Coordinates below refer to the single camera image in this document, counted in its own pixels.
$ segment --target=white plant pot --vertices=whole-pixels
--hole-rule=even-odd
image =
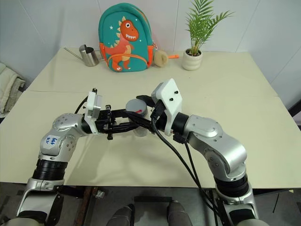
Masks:
[[[188,71],[196,70],[201,66],[202,58],[203,53],[199,56],[190,56],[184,51],[182,67]]]

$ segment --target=potted plant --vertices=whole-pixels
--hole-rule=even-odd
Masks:
[[[194,0],[193,8],[187,13],[187,31],[190,32],[191,48],[184,51],[182,66],[192,71],[200,67],[203,54],[201,46],[210,38],[217,24],[229,17],[233,12],[213,14],[212,2],[214,0]]]

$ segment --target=white wall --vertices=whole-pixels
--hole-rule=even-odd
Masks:
[[[31,82],[60,46],[98,49],[101,13],[120,0],[0,0],[0,61]],[[148,17],[165,50],[189,47],[189,0],[129,0]],[[215,0],[221,22],[206,51],[249,51],[287,108],[301,99],[301,1]]]

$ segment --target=orange dinosaur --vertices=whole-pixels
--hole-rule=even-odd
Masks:
[[[134,27],[132,21],[126,20],[125,17],[122,17],[122,22],[119,21],[119,26],[120,27],[117,30],[120,31],[120,33],[116,33],[116,35],[118,38],[120,38],[120,40],[115,41],[116,43],[114,43],[114,47],[112,45],[111,47],[104,46],[104,50],[110,55],[118,53],[131,54],[134,46],[131,45],[129,41],[136,41],[139,38],[139,33]],[[123,61],[123,66],[125,69],[131,69],[127,66],[130,62],[129,56],[114,56],[112,57],[112,68],[115,71],[122,71],[122,67],[118,65],[120,61]]]

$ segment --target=floor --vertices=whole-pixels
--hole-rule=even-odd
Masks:
[[[0,183],[0,219],[3,216],[15,216],[24,189],[25,185],[22,184]],[[136,196],[171,197],[180,201],[194,226],[215,225],[212,212],[204,207],[194,188],[102,187],[101,190],[105,192],[105,196],[102,199],[92,199],[85,226],[105,226],[118,208],[130,203],[135,203],[135,226],[167,225],[167,202],[135,202]],[[293,193],[284,191],[257,195],[255,200],[260,219],[270,226],[301,225],[301,189],[295,189]],[[74,225],[80,203],[81,199],[65,195],[61,219],[57,225]]]

